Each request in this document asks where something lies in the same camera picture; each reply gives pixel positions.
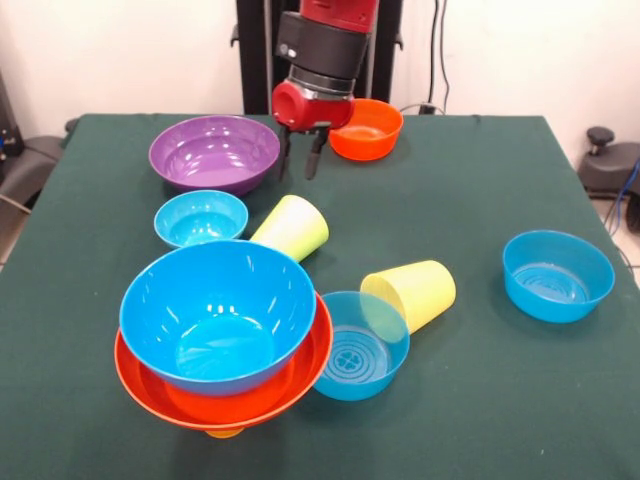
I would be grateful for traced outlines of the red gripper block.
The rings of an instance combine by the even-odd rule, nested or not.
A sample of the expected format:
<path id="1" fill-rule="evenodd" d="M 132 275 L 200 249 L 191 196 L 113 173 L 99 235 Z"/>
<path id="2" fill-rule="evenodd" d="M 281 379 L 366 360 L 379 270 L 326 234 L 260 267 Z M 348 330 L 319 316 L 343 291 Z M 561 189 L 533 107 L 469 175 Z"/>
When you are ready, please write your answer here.
<path id="1" fill-rule="evenodd" d="M 291 132 L 318 129 L 305 164 L 305 178 L 316 176 L 322 149 L 328 140 L 328 129 L 343 127 L 350 120 L 355 106 L 353 95 L 334 95 L 309 89 L 291 80 L 284 80 L 272 92 L 272 110 L 281 124 L 278 179 L 282 181 L 289 165 Z"/>

